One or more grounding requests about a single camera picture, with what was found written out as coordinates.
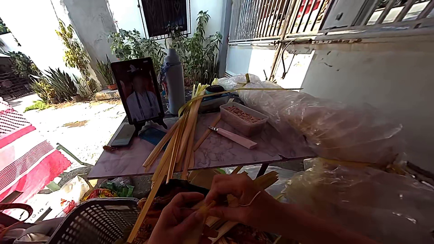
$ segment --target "tablet screen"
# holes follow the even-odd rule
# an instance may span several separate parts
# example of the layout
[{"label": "tablet screen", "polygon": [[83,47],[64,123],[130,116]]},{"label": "tablet screen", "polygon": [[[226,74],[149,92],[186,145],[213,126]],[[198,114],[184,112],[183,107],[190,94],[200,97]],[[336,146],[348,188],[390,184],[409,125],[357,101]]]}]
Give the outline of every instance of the tablet screen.
[{"label": "tablet screen", "polygon": [[111,63],[111,68],[130,124],[164,116],[150,58]]}]

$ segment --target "plastic container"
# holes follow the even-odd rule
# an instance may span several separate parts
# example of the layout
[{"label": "plastic container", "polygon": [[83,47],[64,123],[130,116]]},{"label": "plastic container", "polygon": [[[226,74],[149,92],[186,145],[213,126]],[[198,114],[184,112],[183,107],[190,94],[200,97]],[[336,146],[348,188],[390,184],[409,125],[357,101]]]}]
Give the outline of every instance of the plastic container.
[{"label": "plastic container", "polygon": [[94,198],[70,212],[47,243],[112,244],[132,229],[137,215],[137,198]]},{"label": "plastic container", "polygon": [[[262,120],[255,123],[249,123],[225,109],[232,106],[235,106],[241,109],[243,112],[250,114],[253,117],[260,118]],[[229,102],[220,106],[220,116],[223,121],[225,121],[227,124],[232,126],[237,131],[241,132],[241,134],[245,136],[253,136],[260,133],[264,129],[265,123],[267,123],[268,120],[268,116],[266,116],[265,114],[262,114],[236,102]]]},{"label": "plastic container", "polygon": [[223,104],[226,104],[227,101],[229,101],[229,95],[220,96],[217,98],[209,99],[209,100],[202,100],[201,105],[199,106],[198,112],[205,112],[205,111],[211,111],[211,110],[217,110],[219,107]]},{"label": "plastic container", "polygon": [[178,110],[185,104],[184,73],[179,56],[175,49],[169,48],[168,55],[164,58],[164,76],[166,77],[169,111],[171,114],[178,114]]}]

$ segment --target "pink knife handle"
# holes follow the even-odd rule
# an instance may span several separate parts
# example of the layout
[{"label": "pink knife handle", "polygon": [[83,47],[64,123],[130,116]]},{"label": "pink knife handle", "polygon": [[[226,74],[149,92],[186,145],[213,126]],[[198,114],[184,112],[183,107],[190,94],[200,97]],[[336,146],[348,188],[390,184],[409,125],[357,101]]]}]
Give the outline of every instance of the pink knife handle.
[{"label": "pink knife handle", "polygon": [[227,130],[223,130],[222,128],[219,128],[217,130],[217,133],[219,133],[220,135],[222,135],[226,138],[231,139],[232,141],[234,141],[234,142],[236,142],[236,143],[240,144],[241,146],[244,146],[248,149],[252,149],[257,145],[256,142],[253,142],[247,138],[244,138],[240,135],[234,134],[234,133],[229,132]]}]

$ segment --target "marble table top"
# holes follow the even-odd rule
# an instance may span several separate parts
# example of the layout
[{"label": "marble table top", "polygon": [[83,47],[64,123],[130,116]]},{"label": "marble table top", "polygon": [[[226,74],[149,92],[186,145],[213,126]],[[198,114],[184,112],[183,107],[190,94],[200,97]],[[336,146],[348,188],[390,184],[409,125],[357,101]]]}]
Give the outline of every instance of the marble table top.
[{"label": "marble table top", "polygon": [[[217,115],[218,113],[198,115],[196,133],[194,135],[195,142],[202,136],[208,125],[214,121]],[[171,127],[177,119],[177,117],[168,118],[164,119],[164,122],[168,127]],[[165,131],[162,126],[155,123],[147,124],[142,130],[145,130],[149,126]],[[220,120],[216,127],[241,135],[222,120]],[[260,134],[252,136],[249,139],[258,144],[255,149],[247,149],[226,137],[211,132],[194,153],[194,167],[189,170],[254,165],[315,157],[315,154],[307,146],[303,136],[299,135],[295,130],[290,135],[281,135],[267,123],[265,129]],[[116,178],[153,174],[163,152],[160,152],[148,172],[145,172],[145,168],[142,165],[154,147],[148,141],[135,137],[127,147],[122,147],[111,152],[104,151],[89,172],[87,178]]]}]

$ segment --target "flower pot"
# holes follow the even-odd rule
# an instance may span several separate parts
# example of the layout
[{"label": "flower pot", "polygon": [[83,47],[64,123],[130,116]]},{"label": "flower pot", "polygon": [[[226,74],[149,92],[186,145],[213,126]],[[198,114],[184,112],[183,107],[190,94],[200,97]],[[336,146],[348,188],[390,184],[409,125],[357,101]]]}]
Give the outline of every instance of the flower pot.
[{"label": "flower pot", "polygon": [[57,104],[59,102],[55,98],[48,98],[48,103]]},{"label": "flower pot", "polygon": [[116,84],[108,85],[107,88],[109,88],[110,90],[116,90],[118,88],[118,85]]},{"label": "flower pot", "polygon": [[80,95],[72,96],[71,99],[72,99],[74,102],[80,102],[80,101],[82,100],[82,98],[81,98]]}]

